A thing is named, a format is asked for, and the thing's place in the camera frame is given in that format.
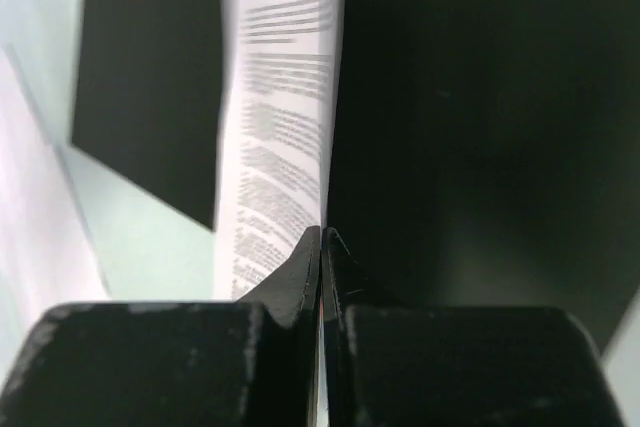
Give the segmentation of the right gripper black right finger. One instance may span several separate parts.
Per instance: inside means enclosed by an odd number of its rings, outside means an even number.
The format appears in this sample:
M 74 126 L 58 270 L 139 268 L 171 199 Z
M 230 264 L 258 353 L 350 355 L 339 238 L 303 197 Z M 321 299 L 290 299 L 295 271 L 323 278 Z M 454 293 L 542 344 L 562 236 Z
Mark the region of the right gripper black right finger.
M 585 329 L 545 307 L 411 307 L 323 234 L 333 426 L 620 426 Z

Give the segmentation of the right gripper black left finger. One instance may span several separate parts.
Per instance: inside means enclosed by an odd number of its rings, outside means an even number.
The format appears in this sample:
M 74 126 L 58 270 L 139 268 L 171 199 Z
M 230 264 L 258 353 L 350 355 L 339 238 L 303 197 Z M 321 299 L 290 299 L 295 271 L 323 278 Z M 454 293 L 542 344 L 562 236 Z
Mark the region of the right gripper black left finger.
M 306 229 L 236 301 L 51 308 L 2 388 L 2 424 L 314 425 L 320 243 Z

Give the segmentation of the white paper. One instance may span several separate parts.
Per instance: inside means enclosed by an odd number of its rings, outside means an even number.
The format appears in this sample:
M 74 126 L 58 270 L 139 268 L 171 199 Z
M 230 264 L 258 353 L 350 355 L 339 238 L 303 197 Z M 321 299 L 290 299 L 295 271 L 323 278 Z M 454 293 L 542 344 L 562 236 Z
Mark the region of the white paper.
M 1 341 L 48 308 L 107 289 L 56 146 L 7 51 L 1 53 Z

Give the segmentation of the red and black file folder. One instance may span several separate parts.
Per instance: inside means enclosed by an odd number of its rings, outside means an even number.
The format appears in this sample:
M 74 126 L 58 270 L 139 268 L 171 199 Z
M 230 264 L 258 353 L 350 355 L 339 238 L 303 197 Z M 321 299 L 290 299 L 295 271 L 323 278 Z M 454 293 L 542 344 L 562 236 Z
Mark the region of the red and black file folder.
M 73 144 L 213 225 L 221 0 L 84 0 Z M 639 0 L 338 0 L 328 222 L 415 303 L 553 305 L 606 348 L 639 285 Z

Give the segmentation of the printed text paper sheet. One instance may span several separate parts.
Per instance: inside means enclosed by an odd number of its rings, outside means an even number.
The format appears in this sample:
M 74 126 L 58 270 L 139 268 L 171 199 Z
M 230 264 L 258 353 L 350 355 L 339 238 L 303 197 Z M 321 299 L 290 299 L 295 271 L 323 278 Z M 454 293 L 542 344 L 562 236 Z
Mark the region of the printed text paper sheet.
M 213 296 L 236 300 L 324 223 L 343 0 L 221 0 Z

